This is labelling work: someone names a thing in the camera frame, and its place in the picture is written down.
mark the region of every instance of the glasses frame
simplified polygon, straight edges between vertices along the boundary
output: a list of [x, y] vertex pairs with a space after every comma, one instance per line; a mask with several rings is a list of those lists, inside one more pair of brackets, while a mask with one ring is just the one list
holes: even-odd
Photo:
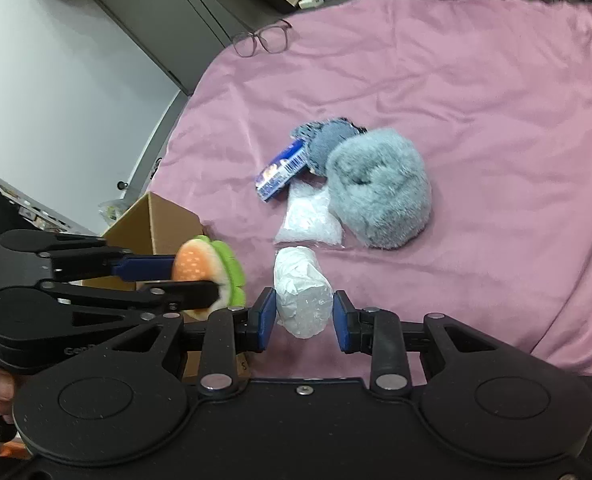
[[[279, 50], [278, 52], [272, 52], [271, 50], [269, 50], [265, 44], [266, 40], [262, 37], [263, 32], [265, 32], [266, 30], [269, 30], [270, 28], [281, 28], [285, 34], [285, 48], [282, 50]], [[234, 52], [236, 52], [236, 54], [238, 54], [238, 56], [245, 57], [245, 58], [246, 57], [253, 57], [256, 55], [256, 45], [259, 43], [260, 43], [260, 46], [262, 46], [265, 49], [266, 53], [268, 53], [268, 54], [282, 54], [283, 52], [285, 52], [289, 48], [289, 37], [287, 36], [287, 31], [290, 30], [291, 28], [292, 28], [292, 24], [290, 22], [288, 22], [287, 20], [280, 19], [277, 23], [273, 23], [271, 25], [267, 25], [266, 27], [259, 28], [256, 32], [241, 32], [240, 34], [237, 34], [236, 36], [231, 38], [231, 44], [234, 47]], [[247, 38], [252, 39], [252, 45], [253, 45], [252, 46], [252, 53], [249, 54], [249, 56], [243, 56], [236, 49], [236, 43], [246, 40]]]

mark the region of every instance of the blue gripper pad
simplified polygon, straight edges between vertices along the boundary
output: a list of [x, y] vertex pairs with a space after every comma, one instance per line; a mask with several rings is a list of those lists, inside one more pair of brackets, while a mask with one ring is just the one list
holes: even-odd
[[173, 254], [131, 255], [113, 264], [112, 274], [124, 282], [170, 280], [173, 265]]
[[332, 318], [334, 320], [334, 330], [341, 351], [349, 350], [349, 328], [347, 325], [347, 313], [343, 308], [343, 303], [337, 294], [334, 294], [334, 305], [332, 307]]
[[272, 290], [260, 310], [258, 320], [258, 349], [265, 351], [276, 320], [276, 291]]

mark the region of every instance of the white plastic bag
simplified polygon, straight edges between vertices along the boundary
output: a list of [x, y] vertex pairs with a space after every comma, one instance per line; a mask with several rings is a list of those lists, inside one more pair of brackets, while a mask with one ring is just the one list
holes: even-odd
[[332, 287], [307, 247], [285, 247], [276, 254], [274, 288], [278, 323], [299, 339], [322, 332], [332, 313]]
[[134, 205], [134, 200], [127, 200], [125, 198], [118, 198], [116, 200], [108, 200], [98, 204], [98, 212], [103, 220], [107, 222], [107, 225], [111, 226], [122, 216], [124, 213]]
[[329, 211], [329, 188], [316, 189], [301, 180], [292, 180], [287, 213], [274, 243], [322, 242], [340, 245], [343, 228]]

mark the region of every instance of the white wall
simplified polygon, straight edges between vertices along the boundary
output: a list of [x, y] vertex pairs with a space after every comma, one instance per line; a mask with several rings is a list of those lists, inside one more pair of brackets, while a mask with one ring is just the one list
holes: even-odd
[[0, 178], [102, 232], [178, 88], [92, 0], [0, 0]]

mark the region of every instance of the pink bedsheet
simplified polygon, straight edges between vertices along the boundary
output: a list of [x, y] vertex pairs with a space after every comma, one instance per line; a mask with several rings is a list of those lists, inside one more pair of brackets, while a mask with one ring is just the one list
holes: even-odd
[[[413, 140], [432, 220], [394, 251], [318, 248], [362, 308], [444, 312], [592, 374], [592, 6], [522, 0], [356, 0], [290, 18], [287, 52], [226, 49], [172, 134], [152, 189], [234, 249], [253, 300], [272, 284], [284, 200], [254, 176], [301, 123], [346, 116]], [[257, 375], [365, 376], [331, 325], [277, 326]]]

